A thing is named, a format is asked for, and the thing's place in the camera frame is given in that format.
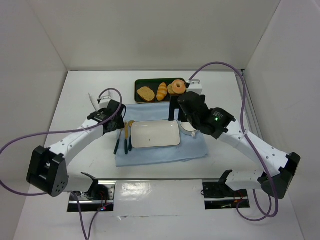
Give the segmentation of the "metal food tongs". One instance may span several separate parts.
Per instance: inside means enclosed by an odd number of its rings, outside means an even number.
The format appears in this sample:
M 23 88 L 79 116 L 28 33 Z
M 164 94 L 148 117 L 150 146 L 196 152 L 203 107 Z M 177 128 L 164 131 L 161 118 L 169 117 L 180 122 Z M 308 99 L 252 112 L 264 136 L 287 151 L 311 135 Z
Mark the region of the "metal food tongs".
M 89 100 L 90 100 L 91 105 L 93 106 L 94 110 L 98 111 L 100 109 L 100 105 L 98 103 L 98 100 L 95 99 L 90 93 L 88 93 L 88 97 L 89 97 Z

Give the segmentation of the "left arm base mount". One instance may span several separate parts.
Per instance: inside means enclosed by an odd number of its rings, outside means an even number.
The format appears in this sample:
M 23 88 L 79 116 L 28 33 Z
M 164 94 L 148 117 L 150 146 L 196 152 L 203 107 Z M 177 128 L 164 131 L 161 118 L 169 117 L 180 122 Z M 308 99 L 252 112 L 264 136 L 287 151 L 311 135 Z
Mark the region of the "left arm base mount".
M 67 211 L 78 212 L 80 207 L 83 213 L 95 212 L 102 208 L 102 212 L 114 210 L 116 180 L 98 178 L 82 172 L 69 179 L 66 191 L 69 193 Z

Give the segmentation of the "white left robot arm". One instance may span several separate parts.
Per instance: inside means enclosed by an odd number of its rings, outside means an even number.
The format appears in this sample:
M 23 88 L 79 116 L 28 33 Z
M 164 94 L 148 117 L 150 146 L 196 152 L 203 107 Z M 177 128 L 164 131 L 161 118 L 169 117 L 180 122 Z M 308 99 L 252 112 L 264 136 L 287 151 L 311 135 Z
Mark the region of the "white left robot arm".
M 36 147 L 31 155 L 27 182 L 52 197 L 62 192 L 91 192 L 98 185 L 98 179 L 86 173 L 84 178 L 70 175 L 67 167 L 92 142 L 124 128 L 126 110 L 124 104 L 110 100 L 106 108 L 92 112 L 76 132 L 47 148 Z

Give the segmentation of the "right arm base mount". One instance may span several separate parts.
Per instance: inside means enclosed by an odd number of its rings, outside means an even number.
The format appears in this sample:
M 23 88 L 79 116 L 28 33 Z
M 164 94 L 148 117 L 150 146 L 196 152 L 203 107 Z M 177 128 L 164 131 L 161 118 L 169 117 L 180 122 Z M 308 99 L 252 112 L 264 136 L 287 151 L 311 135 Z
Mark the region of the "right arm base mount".
M 226 210 L 250 208 L 248 192 L 245 189 L 234 191 L 228 186 L 217 181 L 205 181 L 202 183 L 200 194 L 204 198 L 206 210 Z

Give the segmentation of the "golden bread roll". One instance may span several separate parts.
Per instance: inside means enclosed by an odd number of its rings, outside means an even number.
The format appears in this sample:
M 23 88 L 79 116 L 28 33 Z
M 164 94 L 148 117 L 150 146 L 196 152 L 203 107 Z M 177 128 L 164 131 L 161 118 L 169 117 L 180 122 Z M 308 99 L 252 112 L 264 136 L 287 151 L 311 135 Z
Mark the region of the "golden bread roll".
M 168 88 L 165 82 L 162 82 L 157 90 L 156 99 L 161 102 L 168 94 Z

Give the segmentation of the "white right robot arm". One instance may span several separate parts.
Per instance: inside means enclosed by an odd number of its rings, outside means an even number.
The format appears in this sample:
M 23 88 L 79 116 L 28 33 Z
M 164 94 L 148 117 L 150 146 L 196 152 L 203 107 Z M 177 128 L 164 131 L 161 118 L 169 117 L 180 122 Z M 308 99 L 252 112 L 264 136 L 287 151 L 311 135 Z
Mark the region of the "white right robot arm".
M 188 122 L 201 133 L 211 136 L 238 150 L 256 163 L 260 170 L 252 174 L 227 170 L 220 181 L 233 191 L 259 189 L 266 194 L 283 199 L 296 174 L 301 157 L 285 153 L 269 145 L 252 132 L 241 128 L 236 118 L 226 110 L 208 108 L 205 95 L 187 92 L 172 96 L 169 104 L 169 119 L 179 110 L 178 119 Z

